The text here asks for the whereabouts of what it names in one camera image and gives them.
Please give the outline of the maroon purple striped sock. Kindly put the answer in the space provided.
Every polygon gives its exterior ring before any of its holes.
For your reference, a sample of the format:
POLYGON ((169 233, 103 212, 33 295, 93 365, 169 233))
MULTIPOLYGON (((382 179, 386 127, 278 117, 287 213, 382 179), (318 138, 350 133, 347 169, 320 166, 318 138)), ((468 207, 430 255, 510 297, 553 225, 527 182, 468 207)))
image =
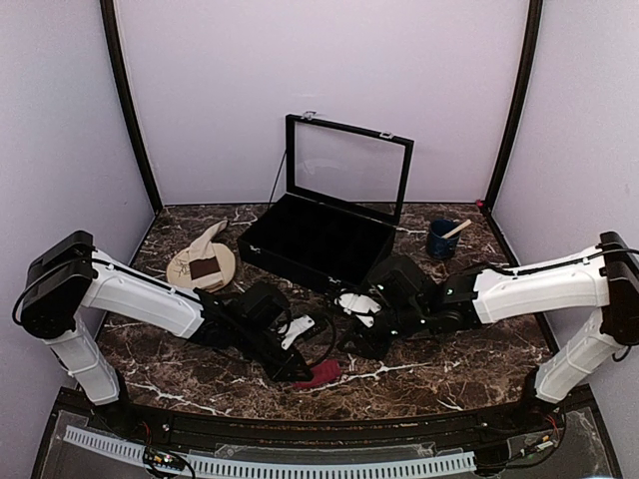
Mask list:
POLYGON ((313 377, 308 381, 300 381, 294 384, 296 389, 311 389, 319 387, 341 377, 341 369, 336 359, 327 359, 321 364, 312 368, 313 377))

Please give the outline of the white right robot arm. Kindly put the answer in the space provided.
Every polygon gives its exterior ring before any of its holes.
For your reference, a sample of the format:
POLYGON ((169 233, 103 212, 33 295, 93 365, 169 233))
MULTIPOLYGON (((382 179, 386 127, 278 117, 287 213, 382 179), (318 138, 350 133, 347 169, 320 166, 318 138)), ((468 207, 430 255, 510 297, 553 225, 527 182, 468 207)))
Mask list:
POLYGON ((570 390, 603 361, 638 343, 638 252, 616 232, 576 254, 529 266, 476 265, 435 282, 408 256, 392 256, 369 274, 377 296, 341 292, 334 300, 355 319, 344 342, 355 354, 382 359, 391 342, 480 328, 502 319, 590 306, 585 324, 526 377, 509 412, 520 433, 533 431, 570 390))

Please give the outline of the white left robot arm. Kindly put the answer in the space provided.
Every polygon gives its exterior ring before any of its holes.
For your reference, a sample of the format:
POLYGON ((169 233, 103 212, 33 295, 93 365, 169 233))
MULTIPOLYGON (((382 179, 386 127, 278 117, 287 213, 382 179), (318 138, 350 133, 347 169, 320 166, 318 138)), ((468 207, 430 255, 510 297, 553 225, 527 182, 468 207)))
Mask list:
POLYGON ((243 293, 218 294, 170 285, 132 269, 95 248, 76 231, 34 259, 11 315, 47 344, 101 416, 120 435, 141 426, 140 411, 79 316, 95 308, 164 329, 208 348, 231 346, 257 362, 273 381, 312 379, 312 368, 272 331, 290 304, 273 285, 258 282, 243 293))

